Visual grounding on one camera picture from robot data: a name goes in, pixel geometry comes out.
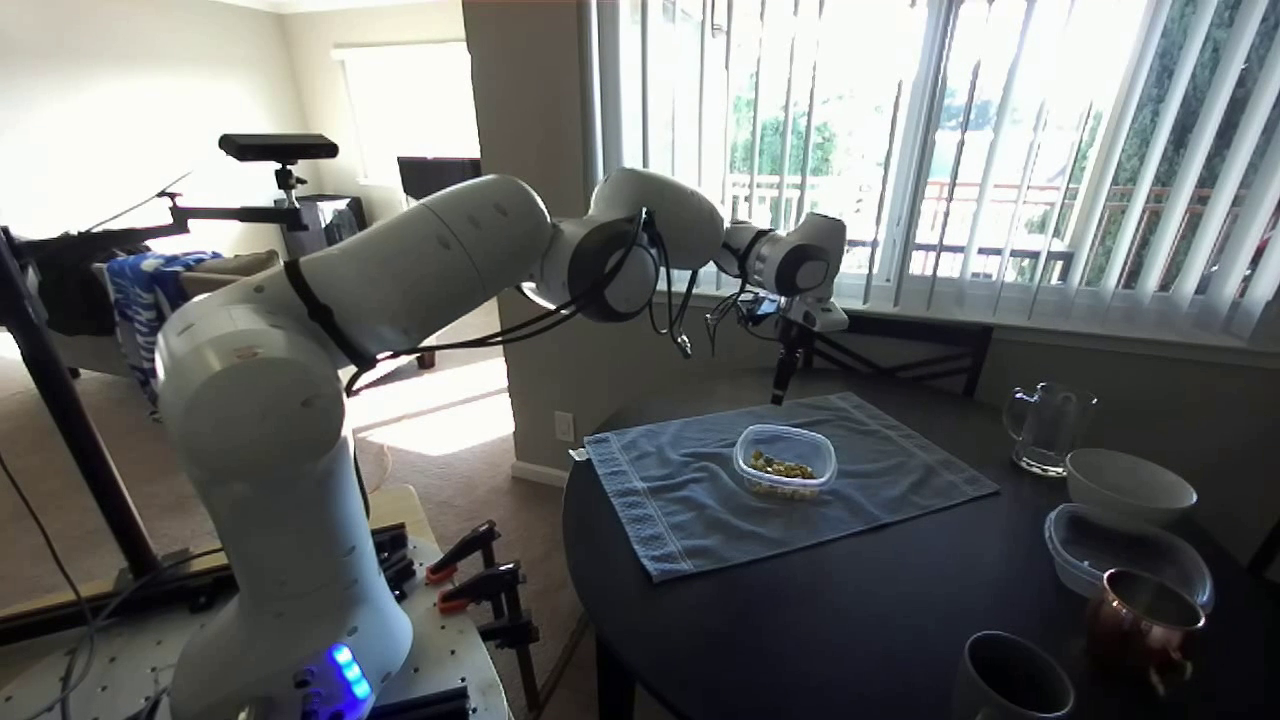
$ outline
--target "blue cloth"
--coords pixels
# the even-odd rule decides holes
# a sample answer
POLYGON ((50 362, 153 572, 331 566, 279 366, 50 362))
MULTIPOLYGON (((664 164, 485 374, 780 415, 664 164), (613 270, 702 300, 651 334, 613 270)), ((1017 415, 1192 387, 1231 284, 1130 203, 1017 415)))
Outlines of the blue cloth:
POLYGON ((1001 491, 853 393, 596 432, 585 444, 658 584, 1001 491), (835 449, 834 486, 816 499, 754 491, 732 464, 732 444, 749 423, 829 436, 835 449))
POLYGON ((153 393, 157 386, 157 336, 171 308, 187 300, 180 277, 218 262, 218 251, 140 251, 107 262, 107 284, 115 300, 115 340, 127 358, 131 382, 153 393))

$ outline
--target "glass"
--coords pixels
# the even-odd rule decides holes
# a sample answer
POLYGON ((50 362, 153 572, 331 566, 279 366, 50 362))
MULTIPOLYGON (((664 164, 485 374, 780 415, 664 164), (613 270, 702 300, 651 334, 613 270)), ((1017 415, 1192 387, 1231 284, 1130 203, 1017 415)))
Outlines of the glass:
POLYGON ((1069 386, 1017 386, 1006 399, 1006 427, 1012 436, 1012 464, 1034 478, 1063 482, 1069 451, 1078 449, 1087 415, 1096 411, 1096 398, 1078 393, 1069 386))

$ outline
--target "metal pole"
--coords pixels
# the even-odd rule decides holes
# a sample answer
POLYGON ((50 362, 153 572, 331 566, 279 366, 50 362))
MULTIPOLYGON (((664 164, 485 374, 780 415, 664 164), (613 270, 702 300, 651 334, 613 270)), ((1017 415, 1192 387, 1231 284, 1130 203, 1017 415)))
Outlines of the metal pole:
POLYGON ((148 542, 148 530, 111 464, 111 455, 104 451, 80 398, 77 386, 68 378, 68 369, 62 366, 50 334, 43 334, 43 313, 36 308, 36 296, 26 284, 26 273, 13 256, 13 238, 0 229, 0 322, 9 326, 17 347, 26 352, 26 366, 40 387, 40 399, 58 423, 58 432, 63 436, 84 488, 92 491, 98 507, 104 511, 120 556, 127 566, 131 578, 153 578, 161 572, 161 556, 157 543, 148 542))

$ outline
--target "black stand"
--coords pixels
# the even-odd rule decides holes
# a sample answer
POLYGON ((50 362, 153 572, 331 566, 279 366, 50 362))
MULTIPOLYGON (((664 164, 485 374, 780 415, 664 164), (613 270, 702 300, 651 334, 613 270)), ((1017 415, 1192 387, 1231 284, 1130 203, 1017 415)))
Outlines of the black stand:
POLYGON ((277 168, 277 188, 279 188, 286 203, 277 203, 277 209, 184 209, 171 196, 168 202, 171 202, 171 222, 180 229, 187 229, 187 222, 231 222, 231 226, 279 226, 279 229, 304 234, 310 222, 297 209, 297 188, 302 186, 310 186, 310 182, 302 182, 290 164, 279 164, 277 168))
POLYGON ((813 369, 813 362, 829 362, 839 374, 911 382, 911 386, 960 378, 966 382, 960 393, 971 398, 994 346, 994 329, 980 329, 980 326, 931 326, 931 322, 888 322, 888 315, 850 315, 843 334, 948 346, 957 352, 905 362, 905 366, 876 366, 871 358, 826 334, 813 334, 808 326, 784 322, 780 329, 784 358, 778 362, 778 374, 771 374, 771 404, 790 399, 790 386, 796 369, 813 369))
POLYGON ((131 613, 131 607, 148 607, 148 606, 168 606, 168 600, 197 600, 207 606, 213 598, 222 598, 223 588, 231 588, 231 572, 230 569, 207 569, 207 572, 164 572, 164 560, 157 556, 157 543, 111 464, 111 455, 104 451, 80 398, 77 386, 68 378, 68 369, 62 366, 50 334, 43 334, 43 313, 40 300, 30 293, 26 273, 13 256, 13 238, 0 229, 0 322, 9 326, 32 386, 40 393, 40 399, 50 404, 50 415, 58 423, 58 432, 63 436, 80 482, 87 488, 87 495, 98 499, 98 507, 104 511, 104 524, 111 530, 111 542, 123 556, 127 582, 146 582, 146 588, 127 593, 127 600, 120 606, 115 593, 104 598, 84 598, 68 600, 68 606, 54 606, 54 607, 36 607, 36 613, 19 613, 19 616, 3 616, 0 620, 0 645, 13 639, 30 639, 30 636, 43 636, 58 630, 74 630, 84 624, 84 613, 99 613, 99 607, 115 607, 115 613, 131 613))

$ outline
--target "bowl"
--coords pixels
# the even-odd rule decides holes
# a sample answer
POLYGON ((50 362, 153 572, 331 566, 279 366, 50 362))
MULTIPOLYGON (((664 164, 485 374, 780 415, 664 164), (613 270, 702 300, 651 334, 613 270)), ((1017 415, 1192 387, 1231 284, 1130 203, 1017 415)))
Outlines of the bowl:
POLYGON ((1199 499, 1185 478, 1111 449, 1069 451, 1069 495, 1111 530, 1171 524, 1199 499))
POLYGON ((1073 710, 1078 683, 1045 649, 1006 630, 966 639, 953 716, 1057 720, 1073 710))
POLYGON ((822 495, 835 478, 835 449, 829 436, 794 423, 749 423, 736 436, 732 464, 754 491, 822 495))
POLYGON ((1061 584, 1083 600, 1104 600, 1104 572, 1130 569, 1185 593, 1199 613, 1213 613, 1213 572, 1192 543, 1161 530, 1109 530, 1081 506, 1061 506, 1045 517, 1045 543, 1061 584))

